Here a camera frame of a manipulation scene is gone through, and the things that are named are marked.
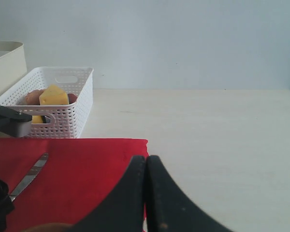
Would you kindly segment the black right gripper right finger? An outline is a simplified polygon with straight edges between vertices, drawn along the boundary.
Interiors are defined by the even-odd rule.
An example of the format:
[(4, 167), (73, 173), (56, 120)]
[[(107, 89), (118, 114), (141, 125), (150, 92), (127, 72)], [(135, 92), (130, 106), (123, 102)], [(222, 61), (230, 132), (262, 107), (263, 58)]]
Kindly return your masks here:
[(229, 232), (199, 208), (172, 179), (159, 156), (146, 159), (145, 208), (149, 232)]

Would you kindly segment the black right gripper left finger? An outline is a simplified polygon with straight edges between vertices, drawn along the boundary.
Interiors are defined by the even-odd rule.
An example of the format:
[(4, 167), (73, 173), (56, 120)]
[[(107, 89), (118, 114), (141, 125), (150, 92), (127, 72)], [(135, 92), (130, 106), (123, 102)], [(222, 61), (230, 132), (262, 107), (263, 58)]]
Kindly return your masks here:
[(142, 232), (145, 157), (134, 156), (120, 181), (106, 198), (71, 232)]

